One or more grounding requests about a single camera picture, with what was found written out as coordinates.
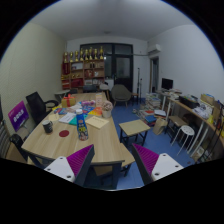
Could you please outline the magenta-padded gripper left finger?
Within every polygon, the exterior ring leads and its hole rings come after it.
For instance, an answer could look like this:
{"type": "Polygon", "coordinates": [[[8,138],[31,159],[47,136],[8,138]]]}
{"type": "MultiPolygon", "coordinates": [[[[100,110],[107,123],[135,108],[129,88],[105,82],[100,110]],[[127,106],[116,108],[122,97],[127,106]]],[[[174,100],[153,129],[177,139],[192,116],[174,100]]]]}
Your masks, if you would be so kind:
{"type": "Polygon", "coordinates": [[[58,157],[45,168],[45,171],[83,186],[94,154],[94,145],[91,144],[68,157],[58,157]]]}

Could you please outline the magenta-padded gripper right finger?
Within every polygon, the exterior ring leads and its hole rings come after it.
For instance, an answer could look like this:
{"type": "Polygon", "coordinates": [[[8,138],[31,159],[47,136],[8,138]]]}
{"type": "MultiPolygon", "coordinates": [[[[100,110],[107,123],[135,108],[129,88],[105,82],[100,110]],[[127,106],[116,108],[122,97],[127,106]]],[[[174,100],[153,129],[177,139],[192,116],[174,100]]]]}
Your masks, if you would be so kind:
{"type": "Polygon", "coordinates": [[[132,144],[132,154],[145,185],[182,169],[167,153],[157,154],[135,143],[132,144]]]}

